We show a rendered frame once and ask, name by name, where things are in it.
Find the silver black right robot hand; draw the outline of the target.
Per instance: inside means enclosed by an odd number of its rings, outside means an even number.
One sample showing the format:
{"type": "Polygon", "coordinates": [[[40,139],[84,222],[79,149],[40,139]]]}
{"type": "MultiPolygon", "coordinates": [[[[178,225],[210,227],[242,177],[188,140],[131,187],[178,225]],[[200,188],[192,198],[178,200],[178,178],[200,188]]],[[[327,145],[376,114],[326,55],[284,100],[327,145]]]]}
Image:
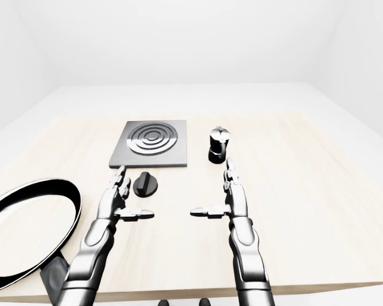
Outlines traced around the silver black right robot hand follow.
{"type": "Polygon", "coordinates": [[[226,194],[224,205],[210,205],[194,208],[190,215],[194,217],[207,217],[221,219],[227,215],[231,219],[248,217],[248,205],[242,183],[239,181],[236,167],[231,158],[226,160],[227,169],[223,172],[223,190],[226,194]]]}

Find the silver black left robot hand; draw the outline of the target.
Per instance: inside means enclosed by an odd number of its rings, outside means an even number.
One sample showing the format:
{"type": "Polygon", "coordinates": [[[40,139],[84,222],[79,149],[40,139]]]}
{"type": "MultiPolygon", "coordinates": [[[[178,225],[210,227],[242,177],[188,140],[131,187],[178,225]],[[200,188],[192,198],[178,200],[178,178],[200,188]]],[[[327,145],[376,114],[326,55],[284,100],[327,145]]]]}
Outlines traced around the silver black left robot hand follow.
{"type": "Polygon", "coordinates": [[[154,213],[150,210],[126,207],[125,201],[130,194],[131,179],[125,175],[126,166],[120,166],[111,178],[98,206],[98,219],[108,219],[116,224],[119,219],[124,222],[136,222],[139,219],[154,217],[154,213]]]}

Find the round black stove knob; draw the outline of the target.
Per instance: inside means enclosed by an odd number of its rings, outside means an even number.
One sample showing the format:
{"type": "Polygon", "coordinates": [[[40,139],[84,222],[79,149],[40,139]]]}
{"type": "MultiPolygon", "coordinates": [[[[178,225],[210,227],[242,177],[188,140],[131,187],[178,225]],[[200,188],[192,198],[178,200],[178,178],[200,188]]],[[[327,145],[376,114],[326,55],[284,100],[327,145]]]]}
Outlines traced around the round black stove knob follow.
{"type": "Polygon", "coordinates": [[[133,192],[140,198],[147,198],[153,195],[157,188],[157,179],[146,171],[142,172],[140,177],[133,183],[133,192]]]}

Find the flat dark stove plate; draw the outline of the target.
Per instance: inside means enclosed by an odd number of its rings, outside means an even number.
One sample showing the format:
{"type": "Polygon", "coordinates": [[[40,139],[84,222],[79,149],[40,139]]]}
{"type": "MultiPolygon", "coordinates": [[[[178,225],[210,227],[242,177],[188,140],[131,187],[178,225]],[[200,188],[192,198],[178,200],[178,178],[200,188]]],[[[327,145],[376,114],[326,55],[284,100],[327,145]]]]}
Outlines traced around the flat dark stove plate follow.
{"type": "Polygon", "coordinates": [[[185,120],[128,121],[109,161],[110,168],[187,166],[185,120]]]}

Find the black frying pan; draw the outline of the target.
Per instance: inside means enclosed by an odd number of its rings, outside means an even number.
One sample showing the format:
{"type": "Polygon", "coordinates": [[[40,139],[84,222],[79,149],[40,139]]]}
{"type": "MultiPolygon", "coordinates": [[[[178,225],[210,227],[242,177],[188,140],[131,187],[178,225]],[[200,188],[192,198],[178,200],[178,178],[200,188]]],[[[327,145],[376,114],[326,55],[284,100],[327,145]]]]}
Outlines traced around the black frying pan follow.
{"type": "Polygon", "coordinates": [[[45,286],[51,304],[55,304],[69,268],[61,249],[75,231],[82,211],[82,196],[79,189],[72,182],[61,178],[43,178],[28,182],[0,195],[0,213],[24,200],[51,195],[63,196],[73,203],[75,216],[72,225],[61,241],[43,259],[27,270],[9,276],[0,276],[0,290],[40,269],[41,281],[45,286]]]}

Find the black silver moka pot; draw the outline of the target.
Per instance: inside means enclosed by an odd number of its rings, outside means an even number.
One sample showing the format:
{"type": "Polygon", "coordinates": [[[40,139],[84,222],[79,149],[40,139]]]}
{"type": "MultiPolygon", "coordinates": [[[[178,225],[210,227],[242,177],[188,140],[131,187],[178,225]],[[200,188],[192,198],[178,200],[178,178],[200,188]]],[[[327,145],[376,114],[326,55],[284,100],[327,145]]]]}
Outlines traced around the black silver moka pot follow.
{"type": "Polygon", "coordinates": [[[210,148],[208,152],[210,162],[222,164],[225,161],[229,139],[229,131],[221,126],[217,126],[210,132],[210,148]]]}

